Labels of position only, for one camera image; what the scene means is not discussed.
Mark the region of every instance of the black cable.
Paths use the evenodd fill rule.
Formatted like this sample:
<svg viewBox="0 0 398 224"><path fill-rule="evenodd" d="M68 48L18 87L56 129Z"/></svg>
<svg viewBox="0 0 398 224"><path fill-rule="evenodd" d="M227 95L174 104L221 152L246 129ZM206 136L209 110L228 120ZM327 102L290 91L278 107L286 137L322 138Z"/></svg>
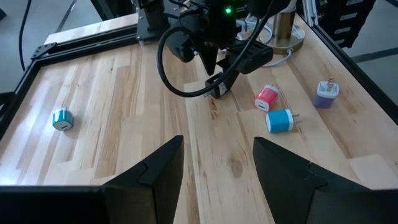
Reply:
<svg viewBox="0 0 398 224"><path fill-rule="evenodd" d="M188 9L188 6L186 5L186 4L184 4L184 3L182 3L182 2L178 2L178 1L175 1L175 0L169 0L171 3L173 3L173 4L176 4L176 5L178 5L178 6L181 6L181 7L184 7L184 8L186 8L186 9Z"/></svg>
<svg viewBox="0 0 398 224"><path fill-rule="evenodd" d="M244 21L244 31L247 32L248 31L248 24L247 24L246 20L243 20L243 21Z"/></svg>
<svg viewBox="0 0 398 224"><path fill-rule="evenodd" d="M271 3L269 4L269 7L267 9L267 13L264 15L264 17L261 19L259 26L253 31L252 35L249 38L249 41L247 42L246 46L243 48L242 52L239 54L239 56L236 58L235 62L230 66L230 68L225 71L216 81L214 81L211 85L206 86L205 88L198 90L198 91L193 91L193 92L183 92L180 91L174 86L172 86L167 79L167 76L164 71L164 66L163 66L163 49L166 43L166 40L174 33L176 32L185 32L186 34L190 35L191 32L185 27L177 26L173 27L171 29L168 29L160 38L159 40L159 48L157 49L157 69L160 75L160 78L162 79L164 85L174 94L186 98L191 98L191 97L196 97L203 95L205 93L208 93L209 91L213 90L215 87L218 85L222 84L227 77L231 74L231 72L235 71L236 68L238 67L239 63L242 61L244 55L250 48L250 46L254 43L255 39L258 37L260 34L262 28L265 26L266 22L268 21L268 14L269 14L269 9L271 8L272 4L274 3L275 0L272 0Z"/></svg>
<svg viewBox="0 0 398 224"><path fill-rule="evenodd" d="M165 17L172 18L172 19L178 19L178 18L179 18L178 16L172 15L172 14L170 14L170 13L163 13L163 15L164 15Z"/></svg>
<svg viewBox="0 0 398 224"><path fill-rule="evenodd" d="M257 22L256 22L256 26L254 26L253 32L257 29L257 27L258 27L259 24L260 24L260 20L258 19ZM238 44L234 44L234 45L223 45L223 46L220 46L220 48L221 48L221 49L226 49L226 48L232 49L232 48L234 48L234 47L243 46L243 45L247 44L248 41L249 41L249 39L241 40L240 43L238 43Z"/></svg>
<svg viewBox="0 0 398 224"><path fill-rule="evenodd" d="M26 23L27 15L29 13L30 4L32 4L32 0L27 0L24 18L22 19L22 24L21 24L21 28L19 29L19 37L18 37L19 60L21 61L21 66L22 66L23 71L25 71L25 63L24 63L24 53L22 52L22 37L24 36L25 23Z"/></svg>

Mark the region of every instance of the wood grain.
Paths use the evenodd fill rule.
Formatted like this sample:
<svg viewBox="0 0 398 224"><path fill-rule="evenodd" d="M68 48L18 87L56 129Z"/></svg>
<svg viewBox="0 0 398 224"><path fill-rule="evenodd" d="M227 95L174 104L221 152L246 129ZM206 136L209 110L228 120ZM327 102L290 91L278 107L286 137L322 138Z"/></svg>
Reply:
<svg viewBox="0 0 398 224"><path fill-rule="evenodd" d="M136 14L120 17L53 34L46 43L136 22ZM309 27L299 17L295 22L306 31L302 49L286 64L239 76L218 100L169 92L155 66L156 43L43 67L0 142L0 184L103 184L176 134L184 135L185 163L175 223L274 222L252 158L255 136L356 182L368 172L363 166L354 172L354 160L350 165L348 159L378 154L386 163L372 175L395 177L397 126ZM204 86L208 75L198 57L182 63L168 50L164 54L174 86L186 91ZM316 85L329 77L341 94L329 110L316 110L311 103ZM300 113L302 122L289 133L268 133L265 114L253 105L266 84L280 86L275 110ZM63 106L74 113L75 126L58 132L51 115ZM380 167L379 161L366 164ZM378 179L365 181L372 185Z"/></svg>
<svg viewBox="0 0 398 224"><path fill-rule="evenodd" d="M380 155L350 159L349 163L363 185L370 189L397 189L398 178Z"/></svg>

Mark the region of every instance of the green led light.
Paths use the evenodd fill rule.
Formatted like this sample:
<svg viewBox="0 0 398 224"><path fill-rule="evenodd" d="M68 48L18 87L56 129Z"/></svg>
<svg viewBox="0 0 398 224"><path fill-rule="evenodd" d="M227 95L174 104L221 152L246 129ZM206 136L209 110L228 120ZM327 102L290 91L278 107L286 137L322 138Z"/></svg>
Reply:
<svg viewBox="0 0 398 224"><path fill-rule="evenodd" d="M232 8L231 8L231 6L226 7L226 8L225 8L225 14L229 15L229 14L231 14L231 13L232 13Z"/></svg>

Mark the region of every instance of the black metal frame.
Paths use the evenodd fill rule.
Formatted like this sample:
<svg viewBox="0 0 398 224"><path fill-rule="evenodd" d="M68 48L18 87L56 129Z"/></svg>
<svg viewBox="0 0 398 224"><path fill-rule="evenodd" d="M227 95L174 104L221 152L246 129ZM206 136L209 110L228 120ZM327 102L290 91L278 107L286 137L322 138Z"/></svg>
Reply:
<svg viewBox="0 0 398 224"><path fill-rule="evenodd" d="M0 8L0 21L4 19L7 16L7 14Z"/></svg>
<svg viewBox="0 0 398 224"><path fill-rule="evenodd" d="M131 0L91 0L91 3L103 21L136 13Z"/></svg>
<svg viewBox="0 0 398 224"><path fill-rule="evenodd" d="M378 87L357 64L333 41L320 27L311 27L314 33L330 49L337 59L347 68L362 87L380 105L380 107L398 124L398 106Z"/></svg>
<svg viewBox="0 0 398 224"><path fill-rule="evenodd" d="M61 223L172 224L183 173L183 136L175 136L101 186L1 186L7 207L0 223L52 224L62 217Z"/></svg>
<svg viewBox="0 0 398 224"><path fill-rule="evenodd" d="M382 109L398 124L398 106L327 36L322 28L312 27L312 30L379 103ZM67 42L45 44L38 47L32 56L32 62L24 72L22 80L13 93L6 95L6 101L3 102L4 104L0 109L0 139L4 136L41 67L137 44L136 37L137 24Z"/></svg>

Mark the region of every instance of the robotic arm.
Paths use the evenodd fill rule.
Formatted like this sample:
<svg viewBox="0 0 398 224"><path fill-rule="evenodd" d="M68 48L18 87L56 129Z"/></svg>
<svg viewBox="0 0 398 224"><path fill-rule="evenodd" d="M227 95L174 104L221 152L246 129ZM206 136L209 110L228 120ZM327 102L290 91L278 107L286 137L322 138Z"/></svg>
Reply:
<svg viewBox="0 0 398 224"><path fill-rule="evenodd" d="M272 60L270 47L256 41L268 18L285 9L290 0L247 0L246 10L258 18L257 26L248 40L237 40L237 6L235 0L191 0L187 10L178 16L165 9L168 0L138 0L143 9L148 30L162 34L157 52L157 68L165 86L182 97L211 95L219 98L226 93L240 73L248 74ZM182 3L170 0L179 6ZM214 74L218 64L223 71L206 81L202 90L186 93L174 88L167 79L163 66L165 45L182 62L190 62L198 52L206 72ZM226 57L217 62L219 49L226 49Z"/></svg>

